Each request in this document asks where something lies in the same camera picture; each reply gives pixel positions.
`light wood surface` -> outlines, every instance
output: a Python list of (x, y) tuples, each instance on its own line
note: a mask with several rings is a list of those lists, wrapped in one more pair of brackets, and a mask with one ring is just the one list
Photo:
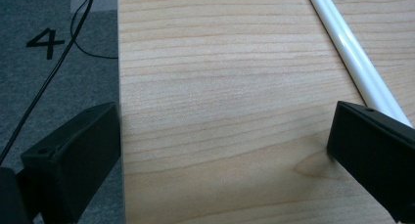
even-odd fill
[[(415, 123), (415, 0), (333, 0)], [(362, 104), (309, 0), (118, 0), (127, 223), (393, 223), (325, 147)]]

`black cable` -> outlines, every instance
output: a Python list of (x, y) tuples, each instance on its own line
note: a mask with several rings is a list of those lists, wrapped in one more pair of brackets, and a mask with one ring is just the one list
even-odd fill
[[(85, 3), (87, 2), (88, 0), (85, 0), (79, 7), (78, 7), (78, 9), (76, 10), (76, 12), (75, 12), (75, 14), (73, 14), (73, 17), (72, 17), (72, 21), (70, 22), (70, 36), (71, 37), (73, 37), (73, 23), (74, 23), (74, 21), (75, 21), (75, 19), (76, 19), (76, 15), (78, 14), (78, 12), (80, 11), (80, 9), (82, 9), (83, 8), (83, 6), (85, 5)], [(92, 57), (95, 57), (95, 58), (101, 58), (101, 59), (108, 59), (108, 60), (116, 60), (116, 59), (118, 59), (118, 57), (111, 57), (111, 56), (102, 56), (102, 55), (96, 55), (96, 54), (92, 54), (92, 53), (90, 53), (90, 52), (87, 52), (87, 51), (85, 51), (82, 47), (80, 47), (80, 45), (75, 41), (75, 46), (82, 52), (82, 53), (84, 53), (85, 55), (88, 55), (88, 56), (92, 56)]]
[(49, 74), (49, 76), (46, 78), (45, 82), (43, 83), (42, 87), (40, 88), (39, 92), (37, 93), (36, 97), (34, 97), (33, 101), (31, 102), (30, 106), (27, 108), (26, 112), (24, 113), (21, 121), (18, 124), (18, 127), (16, 127), (15, 131), (13, 132), (12, 137), (9, 139), (9, 142), (7, 143), (6, 147), (3, 149), (3, 152), (0, 155), (0, 165), (3, 163), (7, 153), (10, 151), (10, 149), (13, 146), (13, 143), (18, 138), (19, 133), (22, 130), (22, 127), (24, 123), (26, 122), (28, 116), (33, 111), (34, 107), (36, 106), (37, 102), (39, 101), (40, 97), (42, 97), (43, 92), (45, 92), (45, 89), (48, 87), (49, 83), (51, 82), (52, 78), (55, 76), (55, 74), (58, 72), (59, 68), (61, 67), (61, 64), (64, 62), (65, 57), (67, 56), (71, 46), (75, 42), (75, 39), (77, 35), (79, 34), (80, 30), (82, 29), (82, 25), (85, 22), (86, 17), (88, 16), (89, 10), (91, 9), (92, 2), (94, 0), (89, 0), (88, 7), (85, 10), (85, 13), (83, 14), (82, 18), (79, 21), (79, 24), (76, 27), (75, 33), (73, 37), (70, 39), (70, 42), (68, 46), (65, 48), (64, 53), (59, 58), (58, 62), (56, 63), (55, 67), (53, 68), (52, 72)]

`white plastic rod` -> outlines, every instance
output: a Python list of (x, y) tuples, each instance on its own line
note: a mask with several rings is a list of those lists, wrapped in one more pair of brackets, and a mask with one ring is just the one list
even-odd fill
[(366, 105), (412, 127), (332, 0), (310, 0)]

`printed number 4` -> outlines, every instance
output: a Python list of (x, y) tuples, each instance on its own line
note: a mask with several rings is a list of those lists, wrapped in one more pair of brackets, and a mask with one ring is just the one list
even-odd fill
[[(49, 40), (47, 42), (38, 42), (43, 36), (49, 33)], [(38, 47), (38, 46), (47, 46), (48, 53), (46, 55), (46, 59), (52, 60), (53, 57), (53, 46), (54, 45), (62, 45), (65, 43), (65, 40), (55, 40), (56, 30), (51, 30), (46, 28), (40, 34), (35, 36), (33, 39), (29, 40), (26, 44), (26, 47)]]

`wood grain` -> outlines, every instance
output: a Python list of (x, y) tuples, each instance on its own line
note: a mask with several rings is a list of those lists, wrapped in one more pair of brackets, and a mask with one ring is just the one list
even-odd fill
[[(334, 0), (415, 122), (415, 0)], [(309, 0), (119, 0), (127, 223), (393, 223), (325, 153), (362, 104)]]

